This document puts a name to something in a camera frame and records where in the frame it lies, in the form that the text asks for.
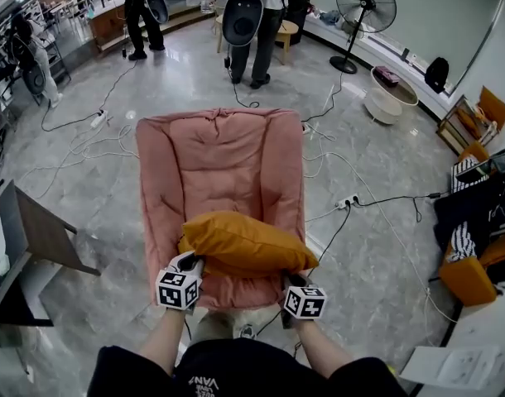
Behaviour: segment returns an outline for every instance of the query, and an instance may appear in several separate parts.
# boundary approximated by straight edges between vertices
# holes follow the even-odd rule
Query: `black bag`
[[[429,85],[435,93],[444,91],[445,81],[448,79],[450,64],[443,57],[437,57],[429,65],[426,71],[426,84]]]

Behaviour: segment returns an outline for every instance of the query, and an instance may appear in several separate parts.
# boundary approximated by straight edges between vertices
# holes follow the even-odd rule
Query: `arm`
[[[185,312],[180,310],[166,309],[161,321],[138,352],[140,356],[154,361],[170,376],[176,363],[185,316]]]
[[[296,320],[295,330],[311,368],[324,378],[330,378],[341,366],[353,360],[337,343],[326,337],[314,321]]]

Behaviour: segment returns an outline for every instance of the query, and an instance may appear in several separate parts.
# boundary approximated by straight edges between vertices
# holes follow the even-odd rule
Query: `orange chair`
[[[477,141],[470,144],[460,155],[462,161],[467,155],[474,155],[478,161],[488,158],[488,152]],[[493,302],[497,294],[486,268],[505,260],[505,234],[490,244],[479,258],[466,257],[449,263],[447,257],[453,251],[451,243],[445,252],[444,262],[439,269],[439,277],[464,306]]]

